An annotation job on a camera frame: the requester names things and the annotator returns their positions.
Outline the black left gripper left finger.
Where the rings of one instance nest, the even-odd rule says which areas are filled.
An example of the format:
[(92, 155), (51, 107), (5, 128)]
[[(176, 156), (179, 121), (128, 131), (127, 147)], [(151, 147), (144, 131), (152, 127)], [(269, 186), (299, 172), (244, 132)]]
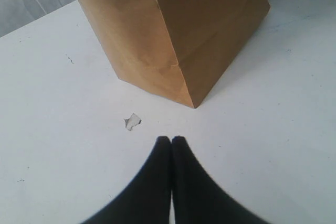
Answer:
[(171, 142), (159, 136), (127, 187), (84, 223), (169, 223), (171, 190)]

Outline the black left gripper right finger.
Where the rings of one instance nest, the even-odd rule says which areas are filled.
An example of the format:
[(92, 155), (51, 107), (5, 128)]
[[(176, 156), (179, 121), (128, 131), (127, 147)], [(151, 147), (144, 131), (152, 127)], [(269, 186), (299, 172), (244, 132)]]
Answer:
[(212, 180), (186, 138), (176, 136), (172, 139), (171, 155), (176, 223), (266, 223)]

